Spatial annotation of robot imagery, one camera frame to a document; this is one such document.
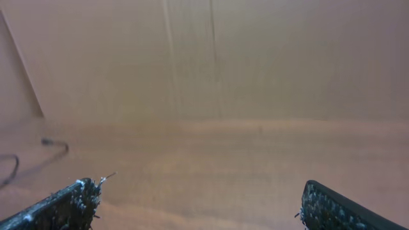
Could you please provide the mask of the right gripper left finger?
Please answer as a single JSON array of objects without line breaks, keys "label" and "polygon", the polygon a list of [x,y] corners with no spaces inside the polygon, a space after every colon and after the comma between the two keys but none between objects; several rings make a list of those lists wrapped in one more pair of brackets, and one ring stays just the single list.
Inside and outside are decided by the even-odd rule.
[{"label": "right gripper left finger", "polygon": [[99,182],[83,178],[57,191],[36,204],[1,221],[1,230],[65,230],[91,229],[97,217],[102,184],[112,175]]}]

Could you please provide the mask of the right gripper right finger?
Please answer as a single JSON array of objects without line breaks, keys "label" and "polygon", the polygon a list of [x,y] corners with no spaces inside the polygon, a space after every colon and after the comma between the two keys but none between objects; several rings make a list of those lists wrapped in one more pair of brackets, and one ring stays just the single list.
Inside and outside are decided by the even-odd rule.
[{"label": "right gripper right finger", "polygon": [[308,230],[407,230],[315,180],[306,182],[295,216]]}]

